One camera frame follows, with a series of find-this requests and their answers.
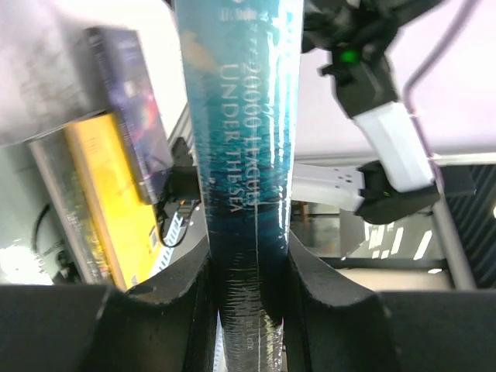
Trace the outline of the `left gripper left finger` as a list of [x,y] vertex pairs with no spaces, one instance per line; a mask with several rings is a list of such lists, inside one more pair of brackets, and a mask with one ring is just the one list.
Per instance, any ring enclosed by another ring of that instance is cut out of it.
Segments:
[[3,371],[210,371],[217,310],[208,243],[122,292],[4,285]]

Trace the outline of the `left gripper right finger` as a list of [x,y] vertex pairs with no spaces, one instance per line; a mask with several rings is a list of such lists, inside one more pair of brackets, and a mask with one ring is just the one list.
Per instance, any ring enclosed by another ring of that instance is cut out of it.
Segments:
[[289,243],[291,371],[493,371],[495,293],[369,290]]

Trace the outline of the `green secret garden book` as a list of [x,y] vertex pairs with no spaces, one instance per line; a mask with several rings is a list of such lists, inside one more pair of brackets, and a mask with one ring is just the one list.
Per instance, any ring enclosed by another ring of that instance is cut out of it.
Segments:
[[95,228],[64,133],[59,130],[29,144],[57,212],[81,279],[112,284],[112,273]]

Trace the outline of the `teal 20000 Leagues book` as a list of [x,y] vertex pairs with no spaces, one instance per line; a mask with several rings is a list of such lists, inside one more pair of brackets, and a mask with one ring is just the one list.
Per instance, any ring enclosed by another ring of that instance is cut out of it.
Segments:
[[279,371],[304,4],[177,1],[230,371]]

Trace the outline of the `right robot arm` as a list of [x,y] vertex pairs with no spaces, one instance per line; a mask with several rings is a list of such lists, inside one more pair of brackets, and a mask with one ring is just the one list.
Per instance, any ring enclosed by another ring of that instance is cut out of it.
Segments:
[[395,86],[386,55],[402,26],[435,7],[434,1],[306,2],[301,50],[329,55],[319,73],[333,77],[337,102],[377,159],[358,168],[296,164],[293,199],[335,205],[373,225],[403,219],[440,199],[443,175],[414,112],[412,90],[460,34],[477,3],[462,3],[403,91]]

